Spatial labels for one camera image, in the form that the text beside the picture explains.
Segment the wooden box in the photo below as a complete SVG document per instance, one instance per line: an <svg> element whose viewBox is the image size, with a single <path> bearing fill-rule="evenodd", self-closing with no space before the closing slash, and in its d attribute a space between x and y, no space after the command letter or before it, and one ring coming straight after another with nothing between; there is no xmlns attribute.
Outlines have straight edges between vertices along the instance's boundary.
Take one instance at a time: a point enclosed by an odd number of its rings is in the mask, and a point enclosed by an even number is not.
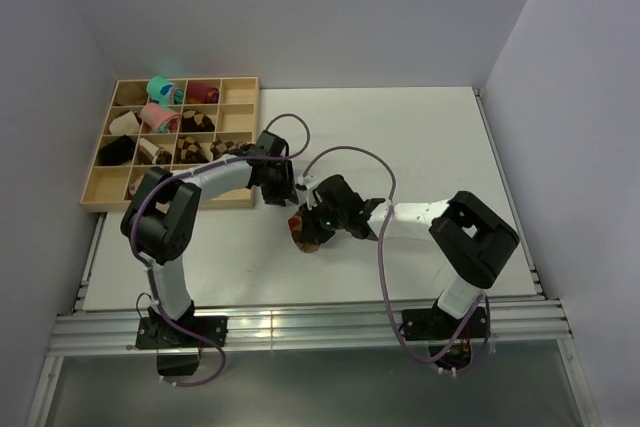
<svg viewBox="0 0 640 427"><path fill-rule="evenodd" d="M169 79L173 83L185 89L189 82L205 82L212 87L219 89L219 99L217 104L189 104L185 95L182 104L172 105L176 112L182 113L185 110L196 110L211 118L215 125L215 132L210 133L189 133L182 131L182 125L178 132L169 134L156 134L149 130L149 126L141 123L137 134L129 137L136 143L136 151L133 160L119 166L98 165L98 150L103 146L121 137L120 135L110 135L109 124L113 119L119 117L127 111L140 113L149 100L140 102L139 105L115 105L118 89L123 88L128 83L136 83L141 87L146 87L148 80L121 80L116 84L111 103L107 112L107 118L100 133L100 139L96 148L93 163L87 183L85 184L81 204L90 212L115 212L124 211L130 202L128 186L143 176L152 165L143 165L138 156L138 146L141 138L146 138L153 144L163 147L172 154L171 165L163 165L170 170L181 170L194 167L195 164L180 165L176 162L176 144L178 138L189 134L194 137L202 146L202 150L211 161L212 155L209 151L211 143L218 140L232 140L252 142L256 140L256 129L258 119L258 79L255 77L236 78L188 78ZM221 208L250 208L254 205L253 189L241 189L228 192L215 199L202 202L200 208L221 209Z"/></svg>

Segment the black cable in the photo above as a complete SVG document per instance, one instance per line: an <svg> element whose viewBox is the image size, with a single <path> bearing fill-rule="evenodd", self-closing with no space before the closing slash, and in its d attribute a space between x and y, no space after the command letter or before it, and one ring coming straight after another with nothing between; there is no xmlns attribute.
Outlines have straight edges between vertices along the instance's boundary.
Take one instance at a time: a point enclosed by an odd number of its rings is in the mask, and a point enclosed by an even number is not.
<svg viewBox="0 0 640 427"><path fill-rule="evenodd" d="M141 293L138 298L136 299L136 312L138 312L138 317L140 317L140 320L142 320L142 314L140 313L140 299L144 296L149 297L149 302L153 302L153 299L151 298L151 295L147 294L146 292Z"/></svg>

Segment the gray floor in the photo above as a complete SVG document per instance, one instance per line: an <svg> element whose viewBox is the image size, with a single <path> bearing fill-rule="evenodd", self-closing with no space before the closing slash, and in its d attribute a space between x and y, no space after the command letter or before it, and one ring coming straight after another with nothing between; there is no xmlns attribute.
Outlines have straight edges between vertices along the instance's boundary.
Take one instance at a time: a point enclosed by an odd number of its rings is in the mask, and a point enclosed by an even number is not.
<svg viewBox="0 0 640 427"><path fill-rule="evenodd" d="M580 425L555 342L499 344L457 380L399 348L234 353L205 387L156 379L149 356L65 360L47 425Z"/></svg>

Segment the white table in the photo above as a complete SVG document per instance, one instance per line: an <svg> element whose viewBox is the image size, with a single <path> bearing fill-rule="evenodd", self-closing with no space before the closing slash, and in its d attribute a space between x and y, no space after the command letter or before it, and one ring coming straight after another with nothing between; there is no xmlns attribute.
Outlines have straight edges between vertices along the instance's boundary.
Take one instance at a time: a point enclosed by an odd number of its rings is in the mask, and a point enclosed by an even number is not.
<svg viewBox="0 0 640 427"><path fill-rule="evenodd" d="M260 124L283 112L302 116L312 130L307 153L294 162L296 175L321 150L357 145L383 157L398 178L397 202L449 198L474 192L515 225L495 158L470 88L381 88L265 90ZM287 119L274 132L292 151L302 128ZM363 198L384 197L386 171L358 153L336 152L312 173L341 173ZM287 219L294 207L201 211L185 253L187 287L198 306L285 305L381 299L373 242L336 235L317 253L303 254L291 241ZM108 214L96 252L85 310L131 309L148 292L141 265L120 234L122 214ZM453 269L435 243L385 242L392 298L433 299ZM519 247L491 296L535 295L524 251Z"/></svg>

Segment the gray wall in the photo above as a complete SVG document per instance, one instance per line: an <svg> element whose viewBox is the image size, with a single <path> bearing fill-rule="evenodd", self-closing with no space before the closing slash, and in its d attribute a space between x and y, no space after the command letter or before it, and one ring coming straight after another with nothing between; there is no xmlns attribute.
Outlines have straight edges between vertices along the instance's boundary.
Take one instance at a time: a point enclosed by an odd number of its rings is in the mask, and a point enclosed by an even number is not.
<svg viewBox="0 0 640 427"><path fill-rule="evenodd" d="M607 425L640 403L638 0L529 0L485 105L544 285Z"/></svg>
<svg viewBox="0 0 640 427"><path fill-rule="evenodd" d="M484 85L526 0L73 0L119 77Z"/></svg>
<svg viewBox="0 0 640 427"><path fill-rule="evenodd" d="M0 425L22 425L94 218L78 205L113 74L67 0L0 0Z"/></svg>

